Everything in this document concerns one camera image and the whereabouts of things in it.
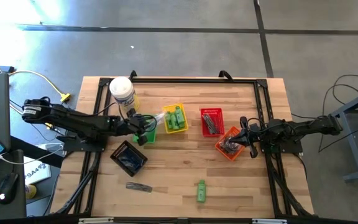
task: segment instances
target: white container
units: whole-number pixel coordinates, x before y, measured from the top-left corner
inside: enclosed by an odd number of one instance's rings
[[[131,108],[139,109],[140,103],[136,96],[134,86],[127,77],[117,77],[110,83],[110,92],[121,108],[129,111]]]

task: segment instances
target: butcher block tabletop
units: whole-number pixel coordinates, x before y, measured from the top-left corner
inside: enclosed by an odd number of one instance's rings
[[[76,110],[93,113],[99,79],[84,77]],[[274,117],[290,121],[291,112],[283,79],[267,78],[267,83]],[[140,100],[139,113],[158,114],[163,106],[183,103],[189,128],[184,132],[167,134],[164,124],[158,125],[155,143],[144,146],[132,142],[132,135],[110,137],[101,157],[92,216],[274,217],[264,155],[259,151],[258,157],[251,159],[249,148],[245,148],[235,161],[230,161],[215,149],[219,138],[204,137],[201,130],[200,109],[203,108],[222,109],[225,131],[232,126],[240,129],[241,116],[257,118],[252,85],[134,83],[134,88]],[[264,97],[261,98],[265,108]],[[101,102],[100,109],[104,106],[104,98]],[[117,105],[110,107],[109,115],[119,115]],[[131,142],[149,159],[134,177],[110,159],[124,140]],[[62,208],[78,186],[83,158],[84,152],[74,152],[63,161],[51,212]],[[293,154],[282,154],[282,160],[288,188],[302,206],[313,213],[301,162]],[[205,180],[206,184],[205,203],[196,201],[200,180]],[[153,191],[126,189],[126,182],[149,185]],[[88,187],[84,191],[83,209]],[[280,208],[284,211],[281,190],[278,186],[277,189]]]

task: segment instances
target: computer mouse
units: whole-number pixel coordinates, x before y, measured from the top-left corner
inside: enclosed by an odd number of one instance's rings
[[[19,174],[7,174],[0,183],[0,203],[9,204],[16,196],[17,178]]]

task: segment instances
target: yellow plastic bin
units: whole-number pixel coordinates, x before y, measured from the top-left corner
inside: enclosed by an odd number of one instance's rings
[[[183,107],[183,104],[182,103],[177,103],[177,104],[174,104],[174,105],[169,105],[169,106],[164,106],[162,109],[163,111],[165,112],[171,112],[171,113],[174,113],[174,111],[176,110],[176,107],[179,106],[180,109],[182,110],[183,112],[183,116],[185,117],[185,127],[184,128],[181,128],[179,130],[174,130],[174,129],[168,129],[168,124],[167,124],[167,120],[165,120],[165,130],[168,134],[173,134],[173,133],[178,133],[180,131],[186,131],[187,129],[189,129],[189,125],[187,123],[187,118],[186,118],[186,112],[185,112],[185,108]]]

